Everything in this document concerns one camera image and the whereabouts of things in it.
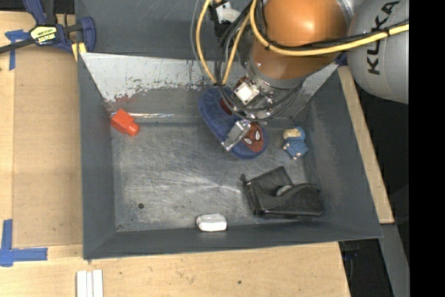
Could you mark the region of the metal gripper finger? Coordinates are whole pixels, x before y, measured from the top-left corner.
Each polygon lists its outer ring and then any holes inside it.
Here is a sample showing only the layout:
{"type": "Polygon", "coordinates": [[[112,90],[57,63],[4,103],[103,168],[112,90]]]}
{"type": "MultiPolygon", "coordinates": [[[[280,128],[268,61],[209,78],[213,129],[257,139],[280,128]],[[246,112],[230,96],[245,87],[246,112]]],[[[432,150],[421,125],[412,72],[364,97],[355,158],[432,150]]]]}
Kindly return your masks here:
{"type": "Polygon", "coordinates": [[[229,152],[242,138],[244,138],[251,128],[249,120],[237,120],[227,133],[225,140],[221,142],[224,149],[229,152]]]}

